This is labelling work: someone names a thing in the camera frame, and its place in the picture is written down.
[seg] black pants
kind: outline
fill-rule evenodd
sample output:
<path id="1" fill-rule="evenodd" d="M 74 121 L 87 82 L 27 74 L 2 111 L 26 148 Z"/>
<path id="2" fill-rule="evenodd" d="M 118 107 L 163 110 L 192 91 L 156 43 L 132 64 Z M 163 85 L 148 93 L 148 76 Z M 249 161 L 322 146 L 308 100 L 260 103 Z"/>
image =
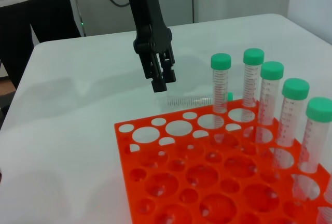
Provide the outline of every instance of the black pants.
<path id="1" fill-rule="evenodd" d="M 0 61 L 16 88 L 34 48 L 30 25 L 41 43 L 80 37 L 70 0 L 29 0 L 0 8 Z"/>

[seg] table surface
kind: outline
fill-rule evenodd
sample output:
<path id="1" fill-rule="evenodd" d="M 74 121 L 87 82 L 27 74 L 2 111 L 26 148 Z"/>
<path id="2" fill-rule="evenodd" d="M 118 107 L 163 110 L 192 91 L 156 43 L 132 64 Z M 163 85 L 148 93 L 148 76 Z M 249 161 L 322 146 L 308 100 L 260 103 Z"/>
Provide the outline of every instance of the table surface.
<path id="1" fill-rule="evenodd" d="M 332 98 L 332 46 L 279 15 L 172 27 L 177 82 L 153 93 L 133 50 L 135 32 L 38 45 L 0 132 L 5 224 L 131 223 L 114 123 L 170 111 L 167 95 L 211 95 L 211 55 L 232 56 L 229 90 L 241 97 L 243 52 L 261 48 L 310 95 Z M 276 116 L 279 117 L 279 96 Z M 303 115 L 298 137 L 302 139 Z M 326 145 L 322 162 L 331 170 Z"/>

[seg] green cap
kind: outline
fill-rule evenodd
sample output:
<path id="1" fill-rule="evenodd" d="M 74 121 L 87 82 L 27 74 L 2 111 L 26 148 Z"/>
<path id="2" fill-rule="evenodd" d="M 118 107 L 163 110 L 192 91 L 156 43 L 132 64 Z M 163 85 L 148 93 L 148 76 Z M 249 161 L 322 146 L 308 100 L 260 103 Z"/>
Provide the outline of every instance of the green cap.
<path id="1" fill-rule="evenodd" d="M 328 123 L 332 121 L 332 100 L 324 97 L 312 98 L 307 107 L 307 117 L 311 120 Z"/>
<path id="2" fill-rule="evenodd" d="M 228 70 L 231 66 L 231 57 L 229 54 L 214 54 L 211 57 L 211 68 L 215 70 Z"/>
<path id="3" fill-rule="evenodd" d="M 233 99 L 234 99 L 233 93 L 229 92 L 227 96 L 227 101 L 233 101 Z"/>
<path id="4" fill-rule="evenodd" d="M 284 76 L 284 65 L 280 62 L 263 63 L 260 76 L 265 80 L 280 80 Z"/>
<path id="5" fill-rule="evenodd" d="M 282 94 L 288 99 L 302 101 L 308 97 L 309 83 L 298 78 L 287 79 L 282 89 Z"/>
<path id="6" fill-rule="evenodd" d="M 243 62 L 250 66 L 262 65 L 264 62 L 264 51 L 256 48 L 247 49 L 244 52 Z"/>

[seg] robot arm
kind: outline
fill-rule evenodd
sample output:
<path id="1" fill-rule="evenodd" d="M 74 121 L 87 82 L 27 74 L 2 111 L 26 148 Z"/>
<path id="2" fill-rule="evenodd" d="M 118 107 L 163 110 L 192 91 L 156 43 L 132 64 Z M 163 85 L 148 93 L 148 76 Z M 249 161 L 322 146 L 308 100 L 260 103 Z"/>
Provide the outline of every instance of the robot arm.
<path id="1" fill-rule="evenodd" d="M 175 82 L 172 32 L 162 18 L 159 0 L 129 0 L 137 36 L 135 52 L 140 56 L 144 74 L 152 78 L 154 92 L 167 91 L 166 83 Z M 157 55 L 163 69 L 161 72 Z"/>

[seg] test tube rack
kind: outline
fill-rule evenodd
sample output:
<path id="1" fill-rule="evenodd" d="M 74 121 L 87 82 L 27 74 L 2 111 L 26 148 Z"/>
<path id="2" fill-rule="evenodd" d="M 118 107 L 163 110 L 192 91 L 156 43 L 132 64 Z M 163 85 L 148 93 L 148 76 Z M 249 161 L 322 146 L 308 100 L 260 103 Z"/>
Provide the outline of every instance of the test tube rack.
<path id="1" fill-rule="evenodd" d="M 231 119 L 231 111 L 240 108 L 251 110 L 255 119 Z M 257 113 L 258 107 L 236 100 L 228 102 L 224 114 L 204 106 L 115 124 L 133 224 L 316 223 L 319 208 L 331 207 L 323 197 L 329 173 L 321 165 L 315 174 L 297 168 L 301 145 L 278 147 L 276 119 L 264 127 L 270 140 L 255 143 Z M 212 115 L 223 118 L 221 128 L 200 126 L 201 118 Z M 241 128 L 227 131 L 229 124 Z M 179 129 L 172 134 L 170 127 Z M 139 134 L 148 140 L 136 142 Z M 290 168 L 274 168 L 276 148 L 292 154 Z M 295 175 L 315 181 L 320 188 L 315 199 L 293 198 Z"/>

